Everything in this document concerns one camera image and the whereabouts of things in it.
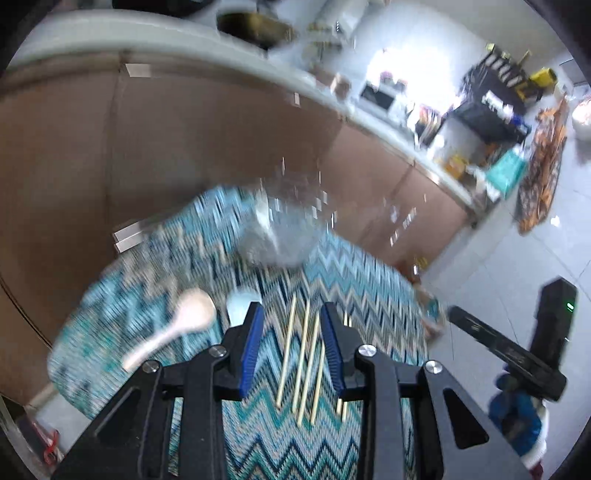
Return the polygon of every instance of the blue zigzag fabric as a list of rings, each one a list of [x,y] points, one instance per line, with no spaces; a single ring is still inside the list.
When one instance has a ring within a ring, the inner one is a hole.
[[[312,319],[325,301],[335,302],[340,313],[349,313],[366,343],[397,361],[421,365],[427,348],[413,289],[394,269],[330,232],[300,268],[247,264],[235,247],[253,205],[252,195],[238,189],[209,190],[143,244],[121,255],[90,286],[62,329],[48,359],[50,378],[69,402],[93,418],[129,377],[121,368],[122,357],[171,320],[181,292],[193,287],[208,292],[217,320],[209,330],[186,335],[157,352],[154,358],[164,365],[188,360],[218,343],[229,327],[226,296],[237,286],[254,288],[263,298],[265,327],[253,386],[243,402],[223,405],[230,479],[352,479],[361,405],[350,403],[348,418],[341,423],[326,362],[320,366],[324,372],[315,426],[308,421],[313,392],[301,428],[291,413],[305,301],[310,299]],[[297,321],[284,402],[278,410],[274,398],[293,295],[298,298]],[[313,379],[320,342],[317,349]],[[173,473],[180,414],[177,400],[170,449]],[[412,476],[410,418],[405,404],[407,469]]]

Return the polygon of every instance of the chopstick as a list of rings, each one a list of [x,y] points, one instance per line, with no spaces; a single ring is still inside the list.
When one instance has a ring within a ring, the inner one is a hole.
[[[353,325],[352,324],[352,321],[351,321],[351,317],[348,317],[346,313],[345,313],[345,321],[344,321],[344,323],[348,327],[351,327]],[[340,421],[344,423],[345,420],[347,419],[347,402],[343,402],[343,409],[342,410],[343,411],[342,411],[342,415],[341,415]]]
[[[347,312],[343,314],[343,325],[349,326],[349,322],[347,320]],[[336,401],[336,414],[341,415],[341,411],[343,410],[343,401],[338,398]]]
[[[306,355],[306,339],[308,337],[308,318],[310,317],[310,300],[306,302],[306,313],[304,315],[304,327],[301,333],[301,347],[300,347],[300,359],[298,360],[297,373],[295,375],[295,389],[294,389],[294,400],[291,404],[291,412],[295,415],[297,411],[297,401],[300,396],[300,383],[301,383],[301,369],[304,366],[304,357]]]
[[[318,399],[320,398],[320,386],[322,385],[322,372],[324,371],[324,342],[320,342],[320,360],[318,360],[318,373],[316,375],[316,388],[314,389],[314,400],[312,402],[312,414],[310,415],[310,424],[316,423],[316,413],[318,411]]]
[[[283,349],[283,364],[281,366],[281,378],[279,380],[279,389],[277,390],[277,400],[275,406],[281,408],[281,400],[283,399],[283,389],[285,388],[285,378],[287,377],[287,364],[290,359],[291,337],[294,330],[294,316],[296,315],[296,295],[291,299],[290,319],[287,323],[287,335],[285,337],[285,348]]]
[[[312,331],[312,341],[310,342],[310,355],[308,356],[308,367],[306,368],[306,377],[304,379],[304,388],[301,392],[300,410],[297,415],[297,425],[301,427],[304,419],[304,410],[306,409],[306,400],[308,399],[308,389],[310,388],[310,376],[312,375],[312,366],[314,364],[314,354],[316,353],[316,340],[318,340],[318,326],[320,325],[320,312],[316,313],[314,329]]]

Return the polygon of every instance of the white tile floor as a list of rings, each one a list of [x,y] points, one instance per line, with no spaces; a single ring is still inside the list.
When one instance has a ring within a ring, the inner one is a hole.
[[[564,460],[591,414],[591,144],[569,139],[548,220],[520,236],[514,221],[516,192],[477,230],[466,228],[424,281],[446,303],[456,304],[528,347],[540,287],[562,276],[579,289],[576,314],[561,370],[569,379],[560,402],[550,404],[545,478]],[[503,362],[451,326],[430,349],[485,410],[496,393]]]

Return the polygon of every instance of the wooden cabinet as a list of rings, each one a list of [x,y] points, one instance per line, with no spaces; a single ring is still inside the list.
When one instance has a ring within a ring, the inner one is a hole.
[[[413,168],[364,241],[369,252],[392,266],[419,257],[431,263],[466,220],[461,206]]]
[[[26,405],[48,383],[49,348],[0,288],[0,393]]]
[[[411,168],[377,138],[344,125],[321,163],[322,186],[337,210],[336,232],[368,249],[370,225]]]
[[[218,184],[309,174],[340,128],[335,112],[244,78],[122,74],[111,211],[115,226],[188,202]]]
[[[115,256],[105,136],[116,75],[55,77],[0,98],[0,274],[50,342]]]

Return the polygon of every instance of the red object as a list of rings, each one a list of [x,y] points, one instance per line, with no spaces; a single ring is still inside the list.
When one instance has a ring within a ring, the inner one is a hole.
[[[532,480],[542,480],[542,475],[544,474],[544,469],[542,468],[542,463],[538,463],[535,467],[530,469],[530,474]]]
[[[43,460],[49,466],[53,466],[57,463],[57,455],[54,453],[54,450],[57,448],[57,442],[60,439],[60,432],[54,430],[51,434],[51,443],[43,452]]]

